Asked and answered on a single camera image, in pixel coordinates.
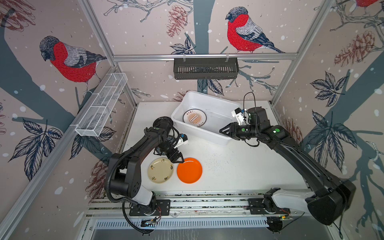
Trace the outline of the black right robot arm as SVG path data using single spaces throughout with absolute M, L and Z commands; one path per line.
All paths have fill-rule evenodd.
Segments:
M 310 187 L 309 192 L 303 193 L 272 188 L 264 194 L 263 200 L 263 208 L 268 213 L 298 210 L 311 214 L 323 225 L 341 219 L 351 206 L 356 191 L 351 181 L 331 174 L 303 152 L 284 127 L 271 126 L 264 108 L 255 107 L 248 111 L 237 108 L 232 115 L 236 122 L 221 128 L 220 134 L 237 141 L 256 139 L 258 143 L 266 144 L 290 163 Z

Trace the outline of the white plate orange sunburst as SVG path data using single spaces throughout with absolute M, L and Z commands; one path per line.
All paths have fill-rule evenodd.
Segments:
M 207 121 L 207 115 L 199 109 L 190 109 L 183 115 L 183 121 L 194 127 L 201 127 Z

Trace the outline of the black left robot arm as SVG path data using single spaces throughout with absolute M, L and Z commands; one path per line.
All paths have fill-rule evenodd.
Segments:
M 106 196 L 112 203 L 129 202 L 151 214 L 156 210 L 156 194 L 142 186 L 141 164 L 150 154 L 165 155 L 173 164 L 185 160 L 177 146 L 188 140 L 169 117 L 156 119 L 144 129 L 144 136 L 130 149 L 111 156 L 105 178 Z

